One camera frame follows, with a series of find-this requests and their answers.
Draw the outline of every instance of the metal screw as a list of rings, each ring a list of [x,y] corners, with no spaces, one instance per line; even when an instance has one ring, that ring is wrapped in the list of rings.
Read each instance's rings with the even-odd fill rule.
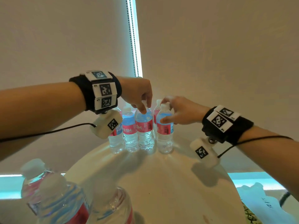
[[[212,145],[214,145],[214,144],[217,143],[217,141],[216,141],[215,139],[211,138],[211,137],[208,138],[208,141],[209,141],[209,143],[212,144]]]

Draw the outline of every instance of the table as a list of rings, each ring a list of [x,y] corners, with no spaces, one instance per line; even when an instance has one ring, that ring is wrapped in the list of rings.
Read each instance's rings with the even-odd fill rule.
[[[112,154],[108,143],[81,158],[65,174],[84,188],[92,201],[93,181],[112,177],[131,197],[136,224],[246,223],[244,209],[228,174],[217,166],[206,169],[176,137],[174,151],[154,150]]]

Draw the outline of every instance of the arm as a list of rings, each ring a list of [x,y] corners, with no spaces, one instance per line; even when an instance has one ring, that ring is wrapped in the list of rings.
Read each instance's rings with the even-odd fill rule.
[[[174,122],[177,124],[190,124],[201,122],[209,107],[194,103],[185,97],[164,98],[162,103],[170,102],[174,115],[165,117],[162,123]],[[239,142],[252,138],[278,135],[271,131],[254,126],[244,132]],[[239,145],[238,148],[268,174],[281,183],[297,200],[299,200],[299,142],[272,138],[252,141]]]
[[[144,112],[141,99],[151,106],[149,80],[117,76],[122,98]],[[80,88],[73,82],[53,83],[0,91],[0,138],[53,130],[85,110]],[[0,144],[0,161],[17,152],[37,137]]]

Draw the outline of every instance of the forearm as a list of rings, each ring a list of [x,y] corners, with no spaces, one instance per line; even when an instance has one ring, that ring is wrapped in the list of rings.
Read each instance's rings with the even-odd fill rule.
[[[278,134],[254,126],[244,132],[239,142],[270,135]],[[299,173],[299,142],[271,138],[248,142],[238,148],[299,200],[299,180],[296,178]]]
[[[0,138],[50,131],[85,110],[80,88],[73,82],[0,91]],[[36,138],[0,144],[0,161]]]

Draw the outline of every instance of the bright window light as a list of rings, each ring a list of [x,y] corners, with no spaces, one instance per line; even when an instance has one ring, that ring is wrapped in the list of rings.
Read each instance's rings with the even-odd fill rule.
[[[133,53],[134,71],[136,77],[142,77],[141,54],[139,45],[138,23],[135,0],[126,0],[129,18],[129,30]]]
[[[253,186],[256,182],[263,185],[264,190],[285,190],[265,172],[228,173],[236,187],[243,185]],[[0,175],[0,200],[11,200],[21,198],[21,189],[24,178],[21,174]]]

